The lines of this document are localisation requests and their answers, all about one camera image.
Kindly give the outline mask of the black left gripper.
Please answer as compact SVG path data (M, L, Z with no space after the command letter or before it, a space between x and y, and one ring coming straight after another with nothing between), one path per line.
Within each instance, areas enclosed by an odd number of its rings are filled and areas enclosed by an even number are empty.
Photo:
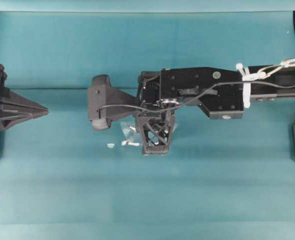
M48 108L45 106L29 100L5 87L7 77L4 66L0 64L0 131L8 130L17 124L46 116L49 113ZM41 113L28 113L2 119L4 117L3 114L5 113L2 109L4 103L12 104L17 107L25 107Z

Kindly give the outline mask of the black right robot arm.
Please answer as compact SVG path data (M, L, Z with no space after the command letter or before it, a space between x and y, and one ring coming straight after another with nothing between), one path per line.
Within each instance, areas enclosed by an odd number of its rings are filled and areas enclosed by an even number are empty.
M175 111L198 107L211 120L240 119L252 101L295 98L295 59L236 70L213 67L163 69L138 79L135 126L145 155L169 151Z

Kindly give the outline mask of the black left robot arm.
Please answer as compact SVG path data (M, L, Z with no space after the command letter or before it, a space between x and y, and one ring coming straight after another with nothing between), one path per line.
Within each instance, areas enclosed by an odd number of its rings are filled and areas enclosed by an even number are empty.
M0 64L0 132L49 113L46 107L5 87L6 79L4 66Z

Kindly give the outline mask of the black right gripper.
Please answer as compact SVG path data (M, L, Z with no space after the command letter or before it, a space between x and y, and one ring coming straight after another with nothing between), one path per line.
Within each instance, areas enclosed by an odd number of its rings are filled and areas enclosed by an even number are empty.
M139 78L135 127L142 140L143 155L165 155L169 152L175 127L177 105L177 72L161 70L143 72Z

